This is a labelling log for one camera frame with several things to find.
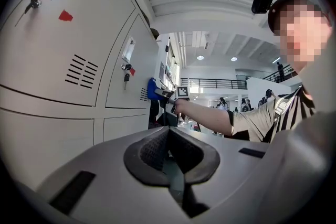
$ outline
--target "red sticker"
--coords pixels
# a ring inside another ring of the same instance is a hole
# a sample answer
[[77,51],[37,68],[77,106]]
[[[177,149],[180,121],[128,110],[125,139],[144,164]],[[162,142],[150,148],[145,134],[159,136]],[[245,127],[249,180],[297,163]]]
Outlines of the red sticker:
[[60,20],[64,20],[66,22],[70,22],[73,19],[73,16],[65,11],[65,9],[62,11],[61,15],[58,17]]
[[135,69],[132,67],[131,70],[130,70],[130,72],[131,72],[131,75],[134,76]]

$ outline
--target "locker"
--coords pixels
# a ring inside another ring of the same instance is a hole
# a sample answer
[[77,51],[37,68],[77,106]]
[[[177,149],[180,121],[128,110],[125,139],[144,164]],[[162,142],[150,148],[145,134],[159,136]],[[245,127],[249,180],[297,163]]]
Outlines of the locker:
[[149,115],[104,119],[104,142],[148,129]]
[[30,2],[22,0],[0,31],[0,55],[6,56],[0,84],[48,100],[95,106],[108,55],[135,9],[132,1],[41,1],[18,22]]
[[[134,45],[133,50],[130,48],[130,42]],[[149,107],[147,83],[155,73],[157,51],[157,43],[138,15],[118,52],[119,56],[113,70],[106,101],[107,108],[147,109]],[[126,64],[131,64],[135,73],[130,74],[130,79],[125,85],[126,72],[121,66]]]
[[93,146],[93,120],[49,119],[0,110],[2,158],[31,189]]

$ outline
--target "railing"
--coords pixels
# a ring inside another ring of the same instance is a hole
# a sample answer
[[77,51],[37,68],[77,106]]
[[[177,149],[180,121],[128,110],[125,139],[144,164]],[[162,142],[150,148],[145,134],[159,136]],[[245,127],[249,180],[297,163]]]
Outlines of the railing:
[[216,89],[242,89],[247,90],[245,80],[230,79],[187,79],[181,78],[181,86],[216,88]]
[[290,65],[287,65],[283,68],[283,76],[281,76],[280,72],[277,71],[277,72],[274,72],[268,75],[267,77],[264,77],[263,79],[276,82],[276,83],[280,83],[292,77],[295,77],[296,75],[297,73],[294,71],[293,67]]

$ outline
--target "ceiling light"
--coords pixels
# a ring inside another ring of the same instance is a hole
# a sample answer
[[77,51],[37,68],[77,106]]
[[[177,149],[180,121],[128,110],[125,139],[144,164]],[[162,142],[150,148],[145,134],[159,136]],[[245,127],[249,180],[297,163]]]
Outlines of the ceiling light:
[[279,57],[278,59],[275,59],[272,63],[275,63],[277,60],[280,60],[281,57]]

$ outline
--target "striped shirt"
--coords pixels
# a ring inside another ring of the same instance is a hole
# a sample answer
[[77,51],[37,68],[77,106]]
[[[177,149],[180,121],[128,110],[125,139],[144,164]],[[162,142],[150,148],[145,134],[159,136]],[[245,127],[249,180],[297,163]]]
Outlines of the striped shirt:
[[315,113],[314,103],[307,98],[303,87],[282,98],[276,97],[249,112],[229,112],[233,138],[242,132],[247,140],[270,143],[282,130],[295,128],[298,123]]

